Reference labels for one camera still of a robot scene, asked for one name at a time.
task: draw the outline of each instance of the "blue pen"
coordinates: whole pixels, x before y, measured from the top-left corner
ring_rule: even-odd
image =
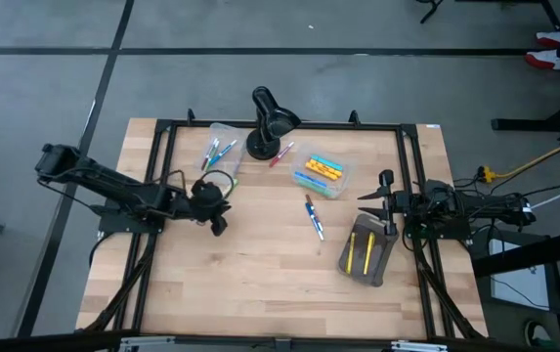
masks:
[[[321,239],[321,241],[323,241],[323,233],[321,232],[321,230],[319,230],[319,225],[317,224],[315,212],[312,211],[312,208],[308,203],[306,203],[306,210],[308,210],[308,214],[310,214],[310,219],[312,220],[312,224],[315,226],[315,230],[317,230],[317,234],[319,235],[319,238]]]
[[[229,152],[230,149],[237,143],[237,140],[233,140],[231,143],[228,144],[218,155],[214,156],[212,160],[210,160],[210,165],[213,165],[215,162],[219,161],[221,156],[225,155],[225,153]]]

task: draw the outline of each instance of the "gray floor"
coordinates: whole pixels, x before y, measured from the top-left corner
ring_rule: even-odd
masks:
[[[109,47],[123,4],[0,0],[0,46]],[[560,2],[554,6],[560,16]],[[535,31],[551,30],[534,4],[446,1],[421,26],[425,12],[406,0],[136,1],[123,46],[525,48],[536,46]],[[0,57],[0,222],[7,226],[0,236],[0,337],[13,333],[58,201],[38,188],[33,166],[44,143],[77,143],[105,62]],[[258,85],[307,119],[346,120],[357,110],[363,121],[439,123],[455,178],[481,164],[509,170],[557,146],[558,134],[490,129],[495,117],[541,118],[560,108],[560,72],[537,71],[521,58],[139,56],[118,58],[89,155],[114,167],[130,117],[180,118],[192,108],[199,118],[252,119],[250,94]],[[538,169],[503,191],[560,183],[560,156]],[[100,201],[88,192],[78,197]],[[560,200],[537,216],[528,232],[560,234]],[[72,209],[35,333],[73,329],[96,226],[87,210]],[[500,340],[522,343],[521,326],[531,316],[558,333],[550,315],[494,305],[485,313]]]

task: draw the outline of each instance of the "clear plastic container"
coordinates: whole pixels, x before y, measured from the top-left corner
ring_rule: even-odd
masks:
[[[219,142],[219,147],[214,153],[215,156],[219,155],[232,141],[236,141],[229,151],[221,156],[215,163],[209,164],[206,168],[206,171],[221,170],[236,180],[238,168],[240,167],[242,156],[246,150],[245,140],[247,139],[247,134],[247,130],[228,126],[223,123],[215,122],[211,124],[210,138],[203,148],[203,154],[199,156],[194,164],[195,169],[202,170],[201,166],[204,164],[206,154],[215,140]],[[230,180],[220,173],[209,174],[204,180],[211,181],[221,186],[226,186],[230,183]]]
[[[339,171],[340,174],[336,173],[336,179],[332,179],[329,173],[324,175],[320,171],[308,168],[306,164],[312,165],[313,162],[319,166],[316,167],[317,170]],[[309,188],[327,198],[337,198],[349,185],[353,169],[353,163],[312,145],[304,144],[299,148],[290,164],[290,176],[295,183],[302,187]]]

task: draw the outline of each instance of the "wooden tabletop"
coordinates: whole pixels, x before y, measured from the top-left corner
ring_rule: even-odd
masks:
[[[117,170],[143,180],[155,119],[133,118]],[[427,178],[452,181],[440,127],[418,125]],[[208,143],[208,129],[180,127],[171,169],[182,169],[191,185],[194,163]],[[340,274],[337,260],[347,241],[357,201],[378,187],[384,168],[395,172],[393,190],[403,188],[396,138],[386,131],[297,129],[283,142],[293,149],[273,168],[245,154],[230,196],[228,228],[215,238],[209,226],[168,221],[158,238],[142,332],[247,336],[425,338],[416,268],[411,252],[395,243],[381,287],[362,286]],[[349,187],[337,199],[301,188],[289,176],[299,146],[309,143],[356,164]],[[406,142],[412,179],[411,147]],[[169,180],[180,185],[181,180]],[[325,229],[320,242],[303,204],[309,194]],[[397,218],[400,229],[403,219]],[[131,236],[117,234],[97,250],[77,320],[79,328],[97,318],[119,288]],[[484,315],[468,253],[455,241],[439,241],[448,292],[479,332]],[[443,334],[438,300],[432,292],[437,331]],[[136,291],[126,310],[131,325]]]

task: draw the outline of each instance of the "red pen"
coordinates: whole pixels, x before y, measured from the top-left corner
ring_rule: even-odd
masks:
[[[271,163],[269,164],[269,167],[273,167],[273,165],[277,164],[278,161],[280,161],[280,159],[283,157],[283,155],[286,154],[286,152],[288,152],[288,150],[290,149],[290,147],[292,147],[293,144],[295,144],[295,143],[290,142],[290,144],[288,144],[288,147],[284,148],[283,151],[281,151],[276,157],[274,157],[273,160],[271,160]]]

